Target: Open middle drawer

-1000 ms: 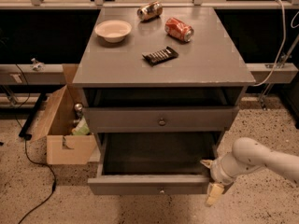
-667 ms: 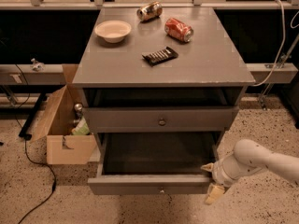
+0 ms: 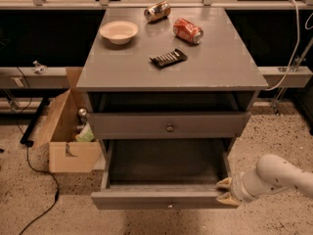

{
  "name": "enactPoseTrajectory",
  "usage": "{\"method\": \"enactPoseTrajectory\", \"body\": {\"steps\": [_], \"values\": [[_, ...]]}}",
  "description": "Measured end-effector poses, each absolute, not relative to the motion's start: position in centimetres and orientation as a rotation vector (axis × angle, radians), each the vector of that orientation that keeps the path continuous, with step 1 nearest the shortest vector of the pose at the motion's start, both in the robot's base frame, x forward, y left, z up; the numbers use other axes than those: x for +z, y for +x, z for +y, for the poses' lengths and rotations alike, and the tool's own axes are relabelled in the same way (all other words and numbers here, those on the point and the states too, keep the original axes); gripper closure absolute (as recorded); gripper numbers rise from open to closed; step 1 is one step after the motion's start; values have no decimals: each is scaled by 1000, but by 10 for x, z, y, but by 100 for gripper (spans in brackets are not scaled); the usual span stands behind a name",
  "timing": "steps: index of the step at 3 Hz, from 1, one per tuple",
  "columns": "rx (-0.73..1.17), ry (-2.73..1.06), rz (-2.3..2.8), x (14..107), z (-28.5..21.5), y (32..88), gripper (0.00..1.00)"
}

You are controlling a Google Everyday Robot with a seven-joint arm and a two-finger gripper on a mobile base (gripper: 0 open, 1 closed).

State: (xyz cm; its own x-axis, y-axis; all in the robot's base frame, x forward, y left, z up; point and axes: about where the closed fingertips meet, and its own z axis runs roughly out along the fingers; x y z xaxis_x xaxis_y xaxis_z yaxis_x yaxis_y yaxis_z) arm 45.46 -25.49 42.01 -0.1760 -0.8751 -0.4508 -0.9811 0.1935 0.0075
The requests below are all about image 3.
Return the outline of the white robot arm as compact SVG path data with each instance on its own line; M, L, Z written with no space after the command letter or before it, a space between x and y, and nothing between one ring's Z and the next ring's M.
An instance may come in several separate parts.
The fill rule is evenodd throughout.
M297 190L313 198L313 173L289 163L282 157L267 154L258 159L255 168L219 181L216 186L226 192L216 200L224 205L239 206L260 196Z

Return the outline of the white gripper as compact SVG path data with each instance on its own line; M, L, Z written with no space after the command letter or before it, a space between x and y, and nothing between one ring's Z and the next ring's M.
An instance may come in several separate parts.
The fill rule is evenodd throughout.
M216 183L218 189L230 190L221 196L218 196L216 200L228 206L238 207L241 203L251 203L256 200L256 197L252 196L244 186L244 174L240 172L234 175L232 178L227 177Z

